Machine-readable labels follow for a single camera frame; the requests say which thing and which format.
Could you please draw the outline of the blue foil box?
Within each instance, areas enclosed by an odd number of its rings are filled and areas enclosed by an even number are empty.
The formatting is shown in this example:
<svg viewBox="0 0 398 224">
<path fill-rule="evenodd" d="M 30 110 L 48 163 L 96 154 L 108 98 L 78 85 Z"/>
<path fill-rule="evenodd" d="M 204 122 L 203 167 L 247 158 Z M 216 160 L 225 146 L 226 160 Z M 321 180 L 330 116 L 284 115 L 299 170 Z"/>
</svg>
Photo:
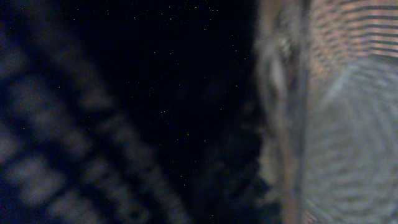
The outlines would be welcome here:
<svg viewBox="0 0 398 224">
<path fill-rule="evenodd" d="M 1 2 L 2 223 L 279 223 L 261 205 L 252 6 Z"/>
</svg>

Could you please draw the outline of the grey plastic basket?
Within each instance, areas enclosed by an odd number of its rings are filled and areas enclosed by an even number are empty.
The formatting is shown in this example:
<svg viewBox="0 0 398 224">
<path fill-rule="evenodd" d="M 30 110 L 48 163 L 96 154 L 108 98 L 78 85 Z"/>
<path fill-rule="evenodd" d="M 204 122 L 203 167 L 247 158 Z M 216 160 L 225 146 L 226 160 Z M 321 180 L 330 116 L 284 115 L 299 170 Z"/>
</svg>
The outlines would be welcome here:
<svg viewBox="0 0 398 224">
<path fill-rule="evenodd" d="M 256 10 L 267 200 L 283 223 L 396 223 L 397 2 Z"/>
</svg>

